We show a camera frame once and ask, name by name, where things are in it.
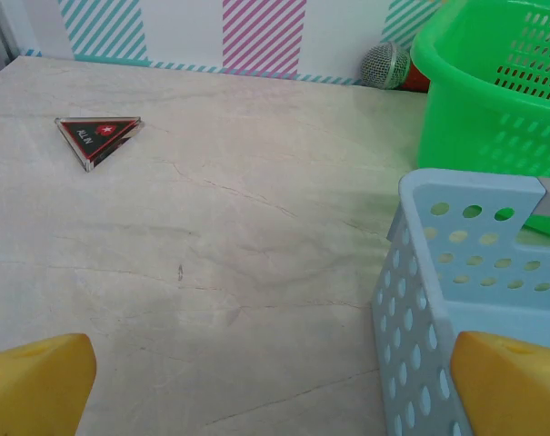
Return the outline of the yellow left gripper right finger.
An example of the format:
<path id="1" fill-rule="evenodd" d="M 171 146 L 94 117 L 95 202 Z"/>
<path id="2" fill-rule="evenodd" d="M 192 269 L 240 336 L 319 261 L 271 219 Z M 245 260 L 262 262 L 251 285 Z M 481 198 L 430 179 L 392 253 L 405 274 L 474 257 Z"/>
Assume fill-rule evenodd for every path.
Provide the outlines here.
<path id="1" fill-rule="evenodd" d="M 450 368 L 474 436 L 550 436 L 550 348 L 461 332 Z"/>

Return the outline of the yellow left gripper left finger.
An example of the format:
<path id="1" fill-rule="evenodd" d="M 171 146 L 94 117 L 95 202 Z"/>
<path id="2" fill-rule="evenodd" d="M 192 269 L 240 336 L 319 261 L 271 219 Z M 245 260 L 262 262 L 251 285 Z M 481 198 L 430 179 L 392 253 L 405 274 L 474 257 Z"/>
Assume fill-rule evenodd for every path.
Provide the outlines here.
<path id="1" fill-rule="evenodd" d="M 95 376 L 83 333 L 0 352 L 0 436 L 75 436 Z"/>

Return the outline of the silver mesh microphone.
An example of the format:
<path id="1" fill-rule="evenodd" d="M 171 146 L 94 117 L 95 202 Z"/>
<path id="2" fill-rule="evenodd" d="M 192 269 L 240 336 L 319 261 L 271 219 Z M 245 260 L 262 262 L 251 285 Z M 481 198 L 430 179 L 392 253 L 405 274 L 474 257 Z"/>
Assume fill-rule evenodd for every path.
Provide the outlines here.
<path id="1" fill-rule="evenodd" d="M 383 90 L 427 93 L 430 86 L 409 52 L 394 42 L 371 48 L 360 64 L 360 76 L 364 86 Z"/>

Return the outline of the green plastic basket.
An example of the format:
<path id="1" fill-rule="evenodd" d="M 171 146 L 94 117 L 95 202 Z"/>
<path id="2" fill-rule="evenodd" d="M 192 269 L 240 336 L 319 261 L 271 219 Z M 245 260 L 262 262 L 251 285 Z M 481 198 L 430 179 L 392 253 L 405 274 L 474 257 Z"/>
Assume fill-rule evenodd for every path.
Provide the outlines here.
<path id="1" fill-rule="evenodd" d="M 449 0 L 413 42 L 421 168 L 550 178 L 550 0 Z"/>

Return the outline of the light blue plastic basket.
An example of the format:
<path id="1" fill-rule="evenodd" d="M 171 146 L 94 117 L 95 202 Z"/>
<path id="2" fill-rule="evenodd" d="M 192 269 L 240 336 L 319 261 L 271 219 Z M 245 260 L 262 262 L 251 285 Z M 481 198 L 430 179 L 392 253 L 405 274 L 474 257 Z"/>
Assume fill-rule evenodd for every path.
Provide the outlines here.
<path id="1" fill-rule="evenodd" d="M 550 348 L 550 178 L 420 169 L 399 184 L 371 302 L 388 436 L 473 436 L 450 361 L 481 331 Z"/>

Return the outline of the black red triangular token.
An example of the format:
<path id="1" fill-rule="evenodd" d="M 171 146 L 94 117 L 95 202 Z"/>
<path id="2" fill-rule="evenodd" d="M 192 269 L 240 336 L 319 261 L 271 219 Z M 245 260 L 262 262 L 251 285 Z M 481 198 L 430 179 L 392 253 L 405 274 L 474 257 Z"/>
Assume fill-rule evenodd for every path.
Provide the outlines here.
<path id="1" fill-rule="evenodd" d="M 144 126 L 137 117 L 57 117 L 55 124 L 87 173 Z"/>

